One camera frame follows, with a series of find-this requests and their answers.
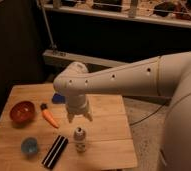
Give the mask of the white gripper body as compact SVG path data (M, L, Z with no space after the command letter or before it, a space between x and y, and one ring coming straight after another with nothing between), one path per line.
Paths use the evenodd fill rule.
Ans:
M89 112L89 101L86 95L66 97L66 109L69 114L80 115Z

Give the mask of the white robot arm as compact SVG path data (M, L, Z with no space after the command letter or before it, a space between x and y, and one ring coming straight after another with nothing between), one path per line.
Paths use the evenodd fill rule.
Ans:
M158 171L191 171L191 51L93 73L73 62L54 79L53 86L66 98L72 115L86 109L88 94L169 98Z

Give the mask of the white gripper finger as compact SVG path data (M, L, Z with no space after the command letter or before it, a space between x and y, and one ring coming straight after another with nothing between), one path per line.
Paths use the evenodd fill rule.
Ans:
M84 114L84 117L87 118L90 122L93 121L93 118L92 118L92 115L91 115L90 112L85 113L85 114Z
M74 114L70 114L70 113L67 114L67 118L68 118L69 123L72 123L74 116L75 116Z

